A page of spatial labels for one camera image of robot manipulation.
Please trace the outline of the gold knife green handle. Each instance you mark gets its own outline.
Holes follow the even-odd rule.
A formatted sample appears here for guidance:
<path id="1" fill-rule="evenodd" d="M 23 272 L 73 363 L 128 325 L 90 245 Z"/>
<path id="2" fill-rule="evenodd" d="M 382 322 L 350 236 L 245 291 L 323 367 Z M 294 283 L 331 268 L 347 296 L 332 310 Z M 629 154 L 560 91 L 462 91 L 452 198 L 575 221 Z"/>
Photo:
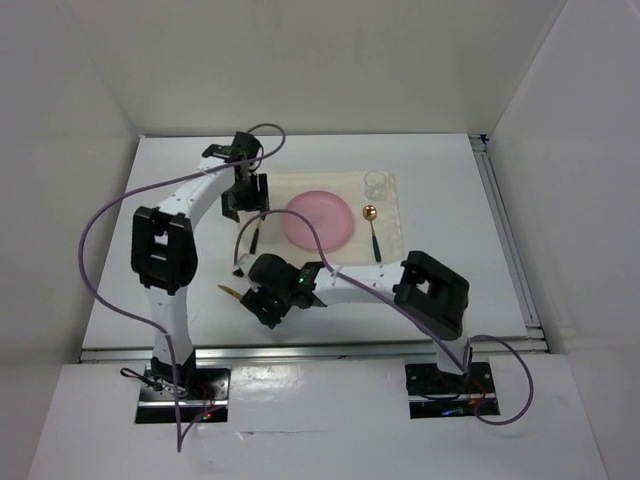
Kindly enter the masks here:
<path id="1" fill-rule="evenodd" d="M 230 296 L 232 296 L 233 298 L 235 298 L 236 300 L 241 300 L 243 295 L 241 293 L 239 293 L 238 291 L 232 289 L 231 287 L 225 286 L 225 285 L 220 285 L 218 284 L 217 287 L 222 290 L 223 292 L 229 294 Z"/>

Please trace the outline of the gold fork green handle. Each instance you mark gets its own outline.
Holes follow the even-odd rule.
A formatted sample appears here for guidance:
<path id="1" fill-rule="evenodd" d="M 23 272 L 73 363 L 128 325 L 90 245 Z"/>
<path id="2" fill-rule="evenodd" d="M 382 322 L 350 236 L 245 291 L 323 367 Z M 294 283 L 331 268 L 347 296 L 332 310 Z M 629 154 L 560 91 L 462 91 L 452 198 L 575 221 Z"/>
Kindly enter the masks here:
<path id="1" fill-rule="evenodd" d="M 249 254 L 250 255 L 255 255 L 256 254 L 258 243 L 259 243 L 259 239 L 260 239 L 260 232 L 261 232 L 263 219 L 264 219 L 264 217 L 259 215 L 257 217 L 256 222 L 255 222 L 256 225 L 255 225 L 255 229 L 254 229 L 253 236 L 252 236 L 251 243 L 250 243 L 250 247 L 249 247 Z"/>

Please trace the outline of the cream cloth placemat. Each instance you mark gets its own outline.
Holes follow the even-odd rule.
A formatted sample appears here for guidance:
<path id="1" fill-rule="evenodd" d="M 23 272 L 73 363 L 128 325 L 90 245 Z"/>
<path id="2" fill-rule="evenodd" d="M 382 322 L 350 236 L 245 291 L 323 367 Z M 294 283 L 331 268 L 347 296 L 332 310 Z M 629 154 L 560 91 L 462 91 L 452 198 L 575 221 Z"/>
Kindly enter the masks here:
<path id="1" fill-rule="evenodd" d="M 382 262 L 393 263 L 405 257 L 402 225 L 398 207 L 398 195 L 394 176 L 387 172 L 388 199 L 370 201 L 364 192 L 364 171 L 330 172 L 330 173 L 275 173 L 268 174 L 270 209 L 285 209 L 286 205 L 297 195 L 323 190 L 337 194 L 350 206 L 354 215 L 354 232 L 338 249 L 324 252 L 334 266 L 362 266 L 376 263 L 373 255 L 369 223 L 363 218 L 365 205 L 374 205 L 377 218 L 374 227 L 379 242 Z M 300 267 L 310 261 L 318 261 L 320 256 L 315 250 L 302 249 L 291 243 L 283 229 L 285 214 L 273 213 L 263 219 L 260 239 L 256 255 L 270 253 L 278 255 L 285 261 Z M 253 222 L 241 235 L 238 255 L 249 254 L 249 247 L 256 223 Z"/>

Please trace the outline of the pink plate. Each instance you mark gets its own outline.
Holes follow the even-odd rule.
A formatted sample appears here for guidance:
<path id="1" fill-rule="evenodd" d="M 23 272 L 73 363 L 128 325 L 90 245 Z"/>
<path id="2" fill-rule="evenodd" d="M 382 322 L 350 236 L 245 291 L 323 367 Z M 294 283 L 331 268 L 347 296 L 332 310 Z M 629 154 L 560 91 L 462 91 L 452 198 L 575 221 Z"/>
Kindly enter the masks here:
<path id="1" fill-rule="evenodd" d="M 314 227 L 325 252 L 340 248 L 354 232 L 354 215 L 347 202 L 337 194 L 312 190 L 303 192 L 285 207 L 305 217 Z M 316 243 L 307 225 L 297 216 L 285 214 L 283 229 L 294 245 L 315 250 Z"/>

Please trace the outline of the gold spoon green handle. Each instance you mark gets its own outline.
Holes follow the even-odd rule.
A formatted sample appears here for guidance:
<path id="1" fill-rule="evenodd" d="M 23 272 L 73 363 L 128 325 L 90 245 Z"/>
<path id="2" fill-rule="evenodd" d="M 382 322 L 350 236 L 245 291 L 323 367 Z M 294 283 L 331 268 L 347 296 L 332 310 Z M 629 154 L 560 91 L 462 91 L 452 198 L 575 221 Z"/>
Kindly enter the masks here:
<path id="1" fill-rule="evenodd" d="M 377 263 L 380 263 L 382 261 L 382 256 L 381 256 L 379 242 L 378 242 L 375 227 L 374 227 L 374 220 L 377 218 L 377 209 L 374 205 L 371 205 L 371 204 L 365 205 L 362 209 L 362 215 L 363 215 L 363 218 L 369 223 L 369 226 L 370 226 L 374 259 Z"/>

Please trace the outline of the clear glass cup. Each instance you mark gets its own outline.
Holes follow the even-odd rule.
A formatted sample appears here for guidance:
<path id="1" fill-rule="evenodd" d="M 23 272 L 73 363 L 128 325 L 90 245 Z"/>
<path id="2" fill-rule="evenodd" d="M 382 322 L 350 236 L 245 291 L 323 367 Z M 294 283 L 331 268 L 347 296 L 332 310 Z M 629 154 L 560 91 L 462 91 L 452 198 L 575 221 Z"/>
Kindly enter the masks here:
<path id="1" fill-rule="evenodd" d="M 388 199 L 388 176 L 382 171 L 369 171 L 364 175 L 365 197 L 370 201 Z"/>

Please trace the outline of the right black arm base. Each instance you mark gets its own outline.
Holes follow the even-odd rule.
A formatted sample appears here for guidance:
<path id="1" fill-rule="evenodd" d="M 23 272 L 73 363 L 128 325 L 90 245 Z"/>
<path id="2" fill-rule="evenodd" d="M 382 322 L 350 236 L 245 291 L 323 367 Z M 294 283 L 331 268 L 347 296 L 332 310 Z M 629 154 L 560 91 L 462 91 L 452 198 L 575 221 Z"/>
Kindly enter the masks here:
<path id="1" fill-rule="evenodd" d="M 411 419 L 497 416 L 500 407 L 488 362 L 473 362 L 467 376 L 440 371 L 435 363 L 405 365 Z"/>

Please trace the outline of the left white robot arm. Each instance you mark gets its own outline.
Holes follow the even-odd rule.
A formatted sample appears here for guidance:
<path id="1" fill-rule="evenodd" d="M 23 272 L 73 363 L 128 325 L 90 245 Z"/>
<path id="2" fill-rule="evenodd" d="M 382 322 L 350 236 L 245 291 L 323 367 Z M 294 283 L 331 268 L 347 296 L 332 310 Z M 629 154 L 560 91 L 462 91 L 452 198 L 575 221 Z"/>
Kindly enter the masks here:
<path id="1" fill-rule="evenodd" d="M 196 390 L 195 348 L 189 335 L 187 288 L 198 267 L 194 230 L 216 202 L 234 222 L 241 212 L 269 209 L 268 182 L 249 159 L 263 151 L 250 132 L 238 132 L 229 145 L 212 144 L 202 153 L 205 174 L 187 181 L 157 206 L 139 207 L 133 215 L 132 270 L 145 287 L 155 334 L 152 374 L 176 399 Z"/>

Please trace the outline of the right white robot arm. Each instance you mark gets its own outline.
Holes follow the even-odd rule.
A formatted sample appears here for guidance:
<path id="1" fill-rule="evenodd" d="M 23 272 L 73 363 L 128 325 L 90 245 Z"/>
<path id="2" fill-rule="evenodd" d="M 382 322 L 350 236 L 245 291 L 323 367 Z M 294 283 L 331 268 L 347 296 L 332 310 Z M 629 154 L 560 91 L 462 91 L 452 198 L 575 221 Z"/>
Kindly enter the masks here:
<path id="1" fill-rule="evenodd" d="M 469 282 L 424 252 L 411 251 L 391 264 L 330 267 L 314 261 L 300 268 L 275 254 L 244 254 L 234 274 L 249 283 L 240 303 L 271 329 L 293 307 L 383 304 L 434 341 L 441 388 L 457 392 L 471 379 Z"/>

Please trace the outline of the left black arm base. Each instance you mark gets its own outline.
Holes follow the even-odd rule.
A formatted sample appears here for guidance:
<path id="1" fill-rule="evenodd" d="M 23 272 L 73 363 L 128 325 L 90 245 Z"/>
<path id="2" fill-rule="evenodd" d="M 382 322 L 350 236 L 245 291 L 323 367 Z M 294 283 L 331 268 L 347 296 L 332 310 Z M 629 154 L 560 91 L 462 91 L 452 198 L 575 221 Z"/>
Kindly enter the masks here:
<path id="1" fill-rule="evenodd" d="M 123 367 L 120 375 L 141 384 L 136 424 L 170 424 L 175 421 L 174 388 L 171 382 L 155 378 L 147 367 L 142 373 Z M 177 392 L 182 423 L 226 423 L 230 380 L 229 368 L 203 368 L 196 372 L 192 386 L 179 386 Z"/>

